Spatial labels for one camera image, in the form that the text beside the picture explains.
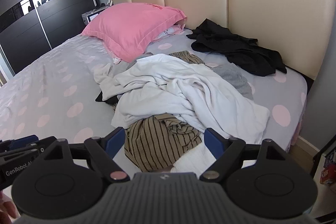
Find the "human hand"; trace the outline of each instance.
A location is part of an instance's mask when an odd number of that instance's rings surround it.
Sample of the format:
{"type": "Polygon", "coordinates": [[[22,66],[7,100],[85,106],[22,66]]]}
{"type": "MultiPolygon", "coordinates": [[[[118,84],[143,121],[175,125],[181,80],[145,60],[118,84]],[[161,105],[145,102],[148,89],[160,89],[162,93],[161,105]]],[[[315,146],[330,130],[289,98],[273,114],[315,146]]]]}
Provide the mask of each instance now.
{"type": "Polygon", "coordinates": [[[13,200],[0,191],[0,224],[11,224],[9,217],[14,219],[18,217],[16,206],[13,200]]]}

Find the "wooden floor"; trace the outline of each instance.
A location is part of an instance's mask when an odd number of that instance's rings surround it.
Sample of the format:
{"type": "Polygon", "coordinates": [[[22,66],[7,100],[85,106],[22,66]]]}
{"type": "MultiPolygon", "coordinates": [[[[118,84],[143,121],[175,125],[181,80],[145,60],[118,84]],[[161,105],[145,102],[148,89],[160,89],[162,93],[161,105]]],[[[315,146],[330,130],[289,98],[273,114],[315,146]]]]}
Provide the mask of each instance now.
{"type": "Polygon", "coordinates": [[[311,155],[297,145],[291,146],[289,154],[307,173],[310,172],[313,166],[313,157],[311,155]]]}

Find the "bed sheet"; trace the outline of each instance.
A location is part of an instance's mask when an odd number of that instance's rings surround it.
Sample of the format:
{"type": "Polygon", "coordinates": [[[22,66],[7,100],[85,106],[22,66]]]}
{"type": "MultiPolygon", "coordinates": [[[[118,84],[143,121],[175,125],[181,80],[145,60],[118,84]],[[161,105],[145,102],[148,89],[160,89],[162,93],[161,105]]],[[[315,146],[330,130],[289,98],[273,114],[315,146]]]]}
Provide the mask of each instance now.
{"type": "MultiPolygon", "coordinates": [[[[227,63],[220,54],[194,52],[193,40],[185,35],[167,37],[151,43],[147,52],[171,53],[188,50],[208,66],[227,63]]],[[[101,40],[76,36],[46,53],[0,89],[0,139],[17,139],[31,134],[66,138],[69,143],[83,142],[92,136],[103,137],[114,128],[111,106],[95,102],[100,93],[93,79],[95,68],[113,64],[101,40]]],[[[113,73],[124,71],[128,63],[113,64],[113,73]]],[[[259,77],[240,69],[252,87],[254,101],[270,112],[263,138],[271,138],[283,149],[290,144],[305,104],[304,78],[288,73],[259,77]]],[[[125,157],[123,148],[114,158],[131,177],[139,169],[125,157]]]]}

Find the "baseboard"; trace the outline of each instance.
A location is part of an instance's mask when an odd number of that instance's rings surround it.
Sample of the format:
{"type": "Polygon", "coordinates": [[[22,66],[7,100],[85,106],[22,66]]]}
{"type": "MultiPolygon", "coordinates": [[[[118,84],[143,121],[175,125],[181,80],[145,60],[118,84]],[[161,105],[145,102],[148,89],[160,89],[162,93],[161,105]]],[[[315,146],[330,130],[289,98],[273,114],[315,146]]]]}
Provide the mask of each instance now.
{"type": "Polygon", "coordinates": [[[295,145],[306,151],[311,156],[315,156],[315,154],[320,151],[317,147],[313,146],[309,141],[305,140],[301,136],[298,137],[295,145]]]}

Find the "ridged gray surface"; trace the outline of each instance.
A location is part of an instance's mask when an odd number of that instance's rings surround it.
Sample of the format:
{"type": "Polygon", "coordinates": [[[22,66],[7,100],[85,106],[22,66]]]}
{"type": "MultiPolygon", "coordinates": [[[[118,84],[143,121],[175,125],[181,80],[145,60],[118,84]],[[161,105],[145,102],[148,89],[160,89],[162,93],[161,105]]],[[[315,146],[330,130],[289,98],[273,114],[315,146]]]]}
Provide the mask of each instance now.
{"type": "Polygon", "coordinates": [[[63,220],[22,216],[17,224],[314,224],[303,215],[291,220],[255,217],[234,205],[219,184],[191,173],[138,173],[130,182],[113,184],[88,211],[63,220]]]}

